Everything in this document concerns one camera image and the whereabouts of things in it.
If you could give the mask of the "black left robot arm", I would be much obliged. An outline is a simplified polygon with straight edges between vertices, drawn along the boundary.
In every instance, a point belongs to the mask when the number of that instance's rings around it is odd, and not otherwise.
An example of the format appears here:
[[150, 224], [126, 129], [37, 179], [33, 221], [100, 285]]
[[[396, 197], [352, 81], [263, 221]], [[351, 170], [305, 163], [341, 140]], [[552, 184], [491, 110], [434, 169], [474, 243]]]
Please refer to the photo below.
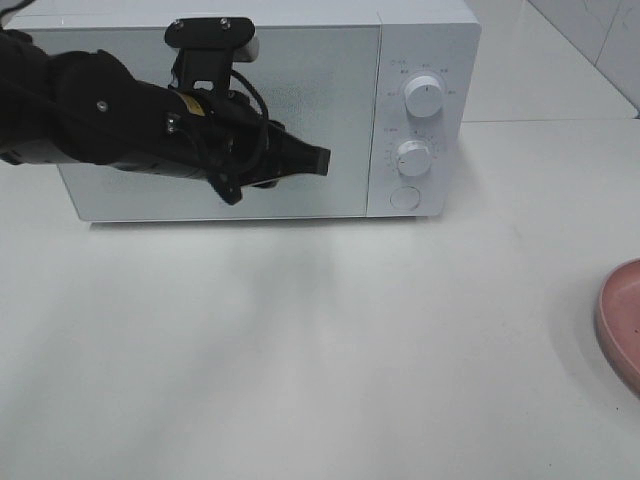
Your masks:
[[274, 187], [297, 174], [324, 176], [330, 151], [270, 118], [233, 67], [255, 33], [213, 20], [165, 32], [177, 51], [174, 82], [135, 78], [104, 51], [50, 55], [19, 30], [1, 34], [1, 158], [12, 165], [88, 164], [201, 180], [227, 204], [246, 186]]

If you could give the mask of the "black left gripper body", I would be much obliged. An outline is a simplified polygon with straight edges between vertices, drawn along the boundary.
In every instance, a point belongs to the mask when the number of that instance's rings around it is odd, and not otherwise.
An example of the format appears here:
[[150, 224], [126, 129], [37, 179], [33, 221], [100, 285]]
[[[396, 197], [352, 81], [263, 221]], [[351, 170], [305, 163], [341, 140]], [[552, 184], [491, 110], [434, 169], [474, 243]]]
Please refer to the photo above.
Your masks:
[[231, 90], [217, 97], [206, 89], [169, 89], [185, 111], [166, 114], [166, 132], [180, 134], [194, 149], [199, 176], [228, 205], [242, 200], [242, 188], [269, 187], [269, 128], [284, 124], [269, 118], [262, 97]]

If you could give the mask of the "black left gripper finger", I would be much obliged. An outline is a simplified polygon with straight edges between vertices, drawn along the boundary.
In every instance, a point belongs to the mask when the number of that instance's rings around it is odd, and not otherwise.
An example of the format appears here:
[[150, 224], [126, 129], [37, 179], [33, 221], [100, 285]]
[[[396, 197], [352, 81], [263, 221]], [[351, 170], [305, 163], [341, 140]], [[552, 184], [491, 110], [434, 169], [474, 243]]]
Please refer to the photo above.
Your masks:
[[299, 174], [327, 176], [330, 156], [331, 151], [326, 148], [305, 143], [281, 127], [270, 127], [269, 187]]

